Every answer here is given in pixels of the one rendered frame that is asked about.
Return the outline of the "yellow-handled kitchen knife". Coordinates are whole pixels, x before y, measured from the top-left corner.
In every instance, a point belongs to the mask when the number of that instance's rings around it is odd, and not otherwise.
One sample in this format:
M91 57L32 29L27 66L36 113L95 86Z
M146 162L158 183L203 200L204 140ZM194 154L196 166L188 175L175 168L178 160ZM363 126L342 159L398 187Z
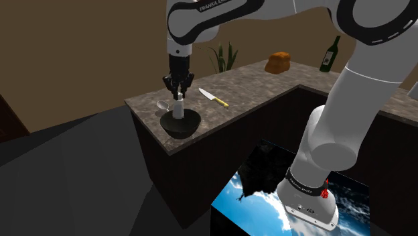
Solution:
M220 100L218 97L215 97L213 94L209 93L208 91L205 91L202 88L198 89L201 94L203 94L207 99L211 101L216 101L218 104L222 105L225 109L229 108L229 104L225 103L224 101Z

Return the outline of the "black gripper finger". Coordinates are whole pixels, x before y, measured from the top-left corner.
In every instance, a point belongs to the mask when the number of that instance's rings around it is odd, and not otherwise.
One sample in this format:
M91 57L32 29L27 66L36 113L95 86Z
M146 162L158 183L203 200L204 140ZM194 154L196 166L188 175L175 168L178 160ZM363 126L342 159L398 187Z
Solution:
M189 72L188 75L183 80L180 81L180 92L183 98L186 97L186 91L188 88L191 87L194 77L195 77L194 73Z
M171 77L171 75L169 74L167 76L164 76L162 80L167 90L169 90L172 93L173 98L177 99L177 83L173 81L173 78Z

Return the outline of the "white shaker bottle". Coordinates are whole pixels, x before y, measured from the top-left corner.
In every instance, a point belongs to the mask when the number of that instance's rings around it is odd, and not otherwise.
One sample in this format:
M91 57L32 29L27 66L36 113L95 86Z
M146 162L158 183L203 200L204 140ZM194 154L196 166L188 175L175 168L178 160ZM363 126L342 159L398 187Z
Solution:
M178 93L178 99L173 104L172 117L174 119L184 118L184 98L182 93Z

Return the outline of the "green wine bottle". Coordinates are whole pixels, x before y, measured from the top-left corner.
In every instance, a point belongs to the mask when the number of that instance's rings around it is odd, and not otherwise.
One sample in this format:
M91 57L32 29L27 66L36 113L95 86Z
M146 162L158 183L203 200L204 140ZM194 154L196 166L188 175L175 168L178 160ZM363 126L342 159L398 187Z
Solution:
M338 42L340 41L340 38L341 36L336 36L334 43L327 49L320 66L321 72L329 72L331 70L334 60L338 54Z

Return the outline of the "black bowl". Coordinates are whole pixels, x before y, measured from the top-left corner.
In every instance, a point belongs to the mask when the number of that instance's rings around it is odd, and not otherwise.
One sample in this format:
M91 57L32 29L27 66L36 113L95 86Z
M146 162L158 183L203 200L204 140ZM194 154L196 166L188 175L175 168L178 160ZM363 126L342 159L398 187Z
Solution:
M201 116L194 110L184 109L184 118L173 118L173 111L161 116L160 125L174 139L186 139L192 136L201 122Z

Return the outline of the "sky-patterned robot stand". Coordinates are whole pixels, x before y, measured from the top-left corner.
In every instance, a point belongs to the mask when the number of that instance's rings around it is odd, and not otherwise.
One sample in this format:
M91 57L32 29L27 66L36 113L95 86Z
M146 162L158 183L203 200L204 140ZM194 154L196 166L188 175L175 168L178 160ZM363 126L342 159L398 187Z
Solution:
M371 236L369 188L329 175L339 219L327 231L290 215L275 189L295 154L261 140L211 205L210 236Z

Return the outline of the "green leafy plant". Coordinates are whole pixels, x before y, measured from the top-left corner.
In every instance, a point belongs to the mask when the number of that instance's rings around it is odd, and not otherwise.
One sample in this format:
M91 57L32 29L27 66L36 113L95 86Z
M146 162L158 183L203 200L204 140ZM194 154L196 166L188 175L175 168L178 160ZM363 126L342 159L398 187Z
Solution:
M216 74L231 70L238 54L238 50L233 48L231 42L228 42L226 48L221 43L216 48L200 48L197 46L196 48L204 51L208 55L211 66Z

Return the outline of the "dark kitchen counter cabinet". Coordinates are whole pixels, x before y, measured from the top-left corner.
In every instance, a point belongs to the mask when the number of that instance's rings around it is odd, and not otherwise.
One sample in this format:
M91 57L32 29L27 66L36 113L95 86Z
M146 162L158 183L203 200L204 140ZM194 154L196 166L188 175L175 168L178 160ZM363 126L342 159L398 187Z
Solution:
M201 217L221 187L266 139L296 151L311 111L325 93L295 86L254 106L239 99L223 109L198 98L202 121L189 139L171 139L156 114L154 99L129 103L151 180L182 228ZM418 227L418 112L415 120L380 111L345 174L370 186L372 221L392 236Z

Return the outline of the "brown bread loaf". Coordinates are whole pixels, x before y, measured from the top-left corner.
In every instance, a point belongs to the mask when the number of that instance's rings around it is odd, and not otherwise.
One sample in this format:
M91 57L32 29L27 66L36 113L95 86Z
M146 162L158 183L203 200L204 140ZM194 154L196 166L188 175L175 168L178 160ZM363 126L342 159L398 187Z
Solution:
M280 74L290 69L291 56L287 52L276 52L270 55L267 64L265 65L265 72L271 74Z

